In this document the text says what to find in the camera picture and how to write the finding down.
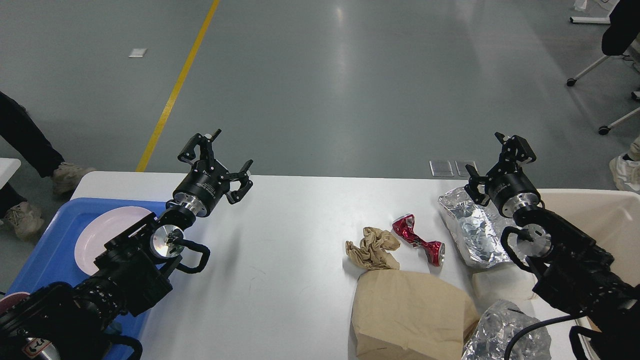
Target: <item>crumpled aluminum foil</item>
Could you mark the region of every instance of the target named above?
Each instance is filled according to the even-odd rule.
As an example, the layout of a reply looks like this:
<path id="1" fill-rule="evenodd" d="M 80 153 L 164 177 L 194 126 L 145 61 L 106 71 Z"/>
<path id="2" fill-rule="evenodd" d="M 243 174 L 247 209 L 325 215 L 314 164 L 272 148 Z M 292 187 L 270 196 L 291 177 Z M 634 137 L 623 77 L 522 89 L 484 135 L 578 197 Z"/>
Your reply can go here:
<path id="1" fill-rule="evenodd" d="M 476 331 L 465 344 L 461 360 L 502 359 L 509 340 L 525 327 L 539 322 L 523 314 L 516 304 L 498 300 L 480 317 Z M 522 336 L 511 351 L 512 359 L 551 359 L 551 336 L 542 327 Z"/>
<path id="2" fill-rule="evenodd" d="M 500 244 L 500 236 L 505 227 L 515 223 L 500 216 L 492 202 L 487 207 L 476 205 L 464 188 L 455 188 L 440 196 L 438 203 L 440 216 L 468 266 L 490 268 L 511 262 Z"/>

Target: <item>metal plate on floor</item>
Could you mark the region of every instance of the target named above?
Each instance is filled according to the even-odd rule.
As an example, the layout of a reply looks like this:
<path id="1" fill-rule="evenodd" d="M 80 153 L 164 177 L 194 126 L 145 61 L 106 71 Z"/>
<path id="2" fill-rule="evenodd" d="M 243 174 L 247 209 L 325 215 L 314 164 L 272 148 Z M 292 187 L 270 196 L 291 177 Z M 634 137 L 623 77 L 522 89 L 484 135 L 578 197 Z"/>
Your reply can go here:
<path id="1" fill-rule="evenodd" d="M 453 177 L 451 163 L 448 160 L 429 160 L 431 173 L 436 177 Z"/>
<path id="2" fill-rule="evenodd" d="M 129 54 L 130 58 L 141 58 L 147 52 L 146 49 L 133 49 L 131 50 L 131 54 Z"/>
<path id="3" fill-rule="evenodd" d="M 463 161 L 456 160 L 456 169 L 458 170 L 459 176 L 469 177 L 469 172 L 465 168 L 466 165 L 471 165 L 473 167 L 476 167 L 476 162 L 469 161 L 469 160 L 463 160 Z"/>

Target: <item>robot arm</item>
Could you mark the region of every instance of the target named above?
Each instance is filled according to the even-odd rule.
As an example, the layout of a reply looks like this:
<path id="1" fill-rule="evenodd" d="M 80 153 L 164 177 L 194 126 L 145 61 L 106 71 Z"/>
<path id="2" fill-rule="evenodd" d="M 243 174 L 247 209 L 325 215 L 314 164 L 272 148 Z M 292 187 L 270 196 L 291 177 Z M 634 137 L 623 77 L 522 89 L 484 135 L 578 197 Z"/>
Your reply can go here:
<path id="1" fill-rule="evenodd" d="M 498 163 L 486 176 L 467 165 L 470 179 L 465 190 L 476 204 L 486 206 L 493 201 L 502 216 L 513 218 L 518 227 L 505 228 L 501 243 L 518 267 L 536 276 L 533 292 L 574 318 L 589 316 L 601 330 L 574 327 L 570 334 L 574 354 L 585 358 L 577 337 L 582 334 L 591 338 L 602 359 L 629 358 L 640 340 L 638 286 L 611 272 L 613 256 L 592 237 L 544 208 L 540 194 L 520 167 L 536 159 L 527 141 L 495 135 L 502 144 Z M 484 193 L 479 185 L 484 185 Z M 526 255 L 526 264 L 509 244 L 512 234 L 517 235 L 516 246 Z"/>
<path id="2" fill-rule="evenodd" d="M 209 249 L 184 239 L 183 231 L 196 217 L 209 216 L 224 195 L 235 204 L 252 186 L 252 160 L 232 174 L 214 158 L 211 143 L 219 134 L 190 139 L 178 159 L 189 163 L 191 171 L 166 203 L 166 211 L 145 216 L 107 242 L 95 260 L 98 272 L 75 287 L 65 282 L 44 286 L 0 314 L 1 359 L 99 360 L 112 344 L 132 347 L 129 359 L 140 358 L 138 340 L 105 330 L 118 315 L 138 316 L 156 305 L 173 289 L 168 278 L 175 269 L 201 272 Z M 196 146 L 200 157 L 193 161 Z M 241 183 L 234 192 L 233 181 Z M 201 253 L 196 267 L 181 263 L 185 248 Z"/>

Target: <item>white table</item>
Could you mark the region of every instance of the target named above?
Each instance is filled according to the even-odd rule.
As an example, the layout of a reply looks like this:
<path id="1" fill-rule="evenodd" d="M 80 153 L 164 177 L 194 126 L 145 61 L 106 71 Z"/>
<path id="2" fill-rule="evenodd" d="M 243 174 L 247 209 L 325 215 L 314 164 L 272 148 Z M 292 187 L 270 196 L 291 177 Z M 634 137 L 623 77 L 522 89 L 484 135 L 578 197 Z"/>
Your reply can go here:
<path id="1" fill-rule="evenodd" d="M 0 188 L 9 181 L 11 176 L 20 167 L 20 160 L 0 158 Z"/>
<path id="2" fill-rule="evenodd" d="M 166 201 L 184 174 L 92 172 L 73 198 Z M 233 206 L 221 201 L 186 238 L 211 249 L 196 275 L 174 272 L 174 290 L 152 308 L 141 336 L 145 359 L 356 359 L 351 305 L 364 272 L 345 255 L 362 228 L 390 229 L 405 213 L 426 240 L 446 244 L 442 268 L 404 244 L 402 270 L 430 272 L 473 296 L 468 268 L 437 213 L 437 197 L 460 180 L 252 176 Z M 196 256 L 186 256 L 195 265 Z M 541 320 L 561 315 L 539 301 Z M 550 327 L 552 354 L 570 359 L 570 325 Z"/>

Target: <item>crushed red can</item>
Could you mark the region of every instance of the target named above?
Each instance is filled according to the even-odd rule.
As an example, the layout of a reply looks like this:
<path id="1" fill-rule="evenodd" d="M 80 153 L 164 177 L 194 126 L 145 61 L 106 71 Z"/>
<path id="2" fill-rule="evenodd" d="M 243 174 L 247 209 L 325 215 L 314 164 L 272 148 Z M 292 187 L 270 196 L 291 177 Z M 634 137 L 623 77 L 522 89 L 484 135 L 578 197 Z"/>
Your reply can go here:
<path id="1" fill-rule="evenodd" d="M 433 266 L 442 266 L 444 261 L 444 243 L 440 241 L 424 241 L 420 236 L 413 232 L 415 216 L 406 214 L 394 220 L 392 227 L 396 234 L 400 235 L 413 247 L 424 247 L 429 262 Z"/>

